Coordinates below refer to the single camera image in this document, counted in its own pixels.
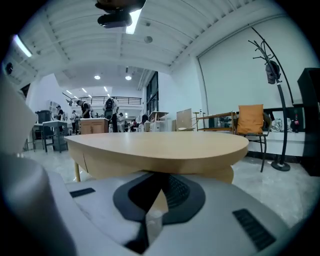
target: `floor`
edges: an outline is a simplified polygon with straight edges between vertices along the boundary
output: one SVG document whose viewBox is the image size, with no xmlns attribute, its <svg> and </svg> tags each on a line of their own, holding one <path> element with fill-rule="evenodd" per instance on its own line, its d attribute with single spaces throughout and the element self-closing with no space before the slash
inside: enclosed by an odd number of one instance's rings
<svg viewBox="0 0 320 256">
<path fill-rule="evenodd" d="M 68 151 L 61 153 L 48 147 L 48 153 L 42 149 L 23 153 L 25 158 L 40 163 L 47 171 L 61 174 L 65 183 L 75 182 L 74 161 Z M 245 157 L 232 166 L 233 184 L 241 188 L 264 205 L 276 212 L 289 227 L 308 216 L 318 200 L 320 177 L 311 177 L 298 163 L 290 163 L 291 170 L 281 172 L 265 162 L 260 173 L 261 160 Z M 80 168 L 82 181 L 93 178 Z"/>
</svg>

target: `orange cushion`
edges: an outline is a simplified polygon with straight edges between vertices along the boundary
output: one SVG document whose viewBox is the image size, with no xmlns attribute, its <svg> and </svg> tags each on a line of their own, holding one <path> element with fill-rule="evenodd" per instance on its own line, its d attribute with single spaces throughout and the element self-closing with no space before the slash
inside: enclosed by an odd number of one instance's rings
<svg viewBox="0 0 320 256">
<path fill-rule="evenodd" d="M 238 134 L 262 134 L 264 124 L 264 105 L 239 106 Z"/>
</svg>

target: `black coat stand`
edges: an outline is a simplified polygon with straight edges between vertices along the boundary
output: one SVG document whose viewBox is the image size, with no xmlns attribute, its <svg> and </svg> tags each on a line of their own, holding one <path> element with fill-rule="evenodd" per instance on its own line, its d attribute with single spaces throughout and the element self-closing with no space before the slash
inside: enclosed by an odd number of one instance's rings
<svg viewBox="0 0 320 256">
<path fill-rule="evenodd" d="M 268 43 L 266 42 L 266 40 L 252 27 L 252 29 L 259 35 L 259 37 L 262 39 L 262 43 L 259 45 L 256 41 L 250 41 L 249 42 L 253 45 L 256 46 L 256 50 L 259 50 L 261 52 L 261 54 L 263 55 L 262 56 L 259 56 L 259 57 L 254 57 L 253 59 L 258 59 L 258 58 L 261 58 L 263 60 L 266 61 L 265 64 L 268 64 L 270 66 L 270 69 L 275 77 L 275 81 L 276 81 L 276 85 L 278 87 L 278 91 L 279 91 L 279 94 L 280 94 L 280 99 L 281 99 L 281 104 L 282 104 L 282 111 L 283 111 L 283 123 L 284 123 L 284 136 L 283 136 L 283 146 L 282 146 L 282 154 L 281 154 L 281 158 L 280 158 L 280 161 L 278 162 L 277 160 L 276 161 L 273 161 L 271 163 L 271 166 L 279 171 L 282 171 L 282 172 L 287 172 L 290 170 L 290 165 L 288 165 L 286 162 L 285 162 L 285 156 L 286 156 L 286 148 L 287 148 L 287 138 L 288 138 L 288 120 L 287 120 L 287 110 L 286 110 L 286 102 L 285 102 L 285 97 L 284 97 L 284 93 L 282 91 L 282 88 L 281 88 L 281 84 L 280 82 L 282 81 L 279 81 L 278 79 L 278 76 L 273 68 L 273 66 L 271 65 L 271 59 L 272 58 L 275 58 L 276 61 L 278 62 L 278 65 L 279 67 L 281 68 L 282 72 L 283 72 L 283 75 L 285 77 L 285 80 L 286 80 L 286 83 L 288 85 L 288 88 L 289 88 L 289 92 L 290 92 L 290 97 L 291 97 L 291 101 L 292 101 L 292 104 L 294 103 L 293 101 L 293 97 L 292 97 L 292 93 L 291 93 L 291 89 L 290 89 L 290 86 L 289 86 L 289 83 L 288 83 L 288 80 L 287 80 L 287 77 L 286 77 L 286 74 L 277 58 L 277 56 L 275 55 L 274 51 L 271 49 L 271 47 L 268 45 Z M 267 55 L 266 53 L 266 46 L 269 48 L 269 50 L 272 52 L 273 56 L 270 57 L 270 54 Z"/>
</svg>

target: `black metal chair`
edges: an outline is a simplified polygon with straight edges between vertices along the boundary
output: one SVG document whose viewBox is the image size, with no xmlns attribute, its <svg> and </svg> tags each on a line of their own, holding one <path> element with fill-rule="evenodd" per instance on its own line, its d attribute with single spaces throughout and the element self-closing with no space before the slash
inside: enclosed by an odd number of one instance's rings
<svg viewBox="0 0 320 256">
<path fill-rule="evenodd" d="M 270 118 L 269 115 L 267 115 L 266 113 L 263 113 L 263 129 L 265 132 L 267 132 L 267 134 L 264 134 L 263 132 L 262 133 L 238 133 L 237 131 L 237 126 L 238 126 L 238 119 L 239 118 L 236 118 L 234 120 L 234 128 L 235 128 L 235 134 L 236 135 L 239 135 L 239 136 L 257 136 L 259 137 L 259 140 L 253 140 L 253 139 L 248 139 L 250 142 L 257 142 L 257 143 L 260 143 L 260 149 L 261 149 L 261 153 L 262 153 L 262 165 L 261 165 L 261 173 L 264 169 L 264 165 L 265 165 L 265 159 L 266 159 L 266 152 L 267 152 L 267 137 L 269 135 L 269 132 L 270 132 L 270 129 L 271 129 L 271 123 L 272 123 L 272 120 Z"/>
</svg>

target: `window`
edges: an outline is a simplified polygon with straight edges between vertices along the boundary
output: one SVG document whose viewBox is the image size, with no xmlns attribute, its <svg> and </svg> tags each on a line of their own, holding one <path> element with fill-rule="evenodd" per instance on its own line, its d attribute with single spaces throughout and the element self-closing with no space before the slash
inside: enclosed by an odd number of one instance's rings
<svg viewBox="0 0 320 256">
<path fill-rule="evenodd" d="M 159 84 L 158 72 L 155 72 L 146 87 L 146 114 L 150 115 L 153 111 L 159 111 Z"/>
</svg>

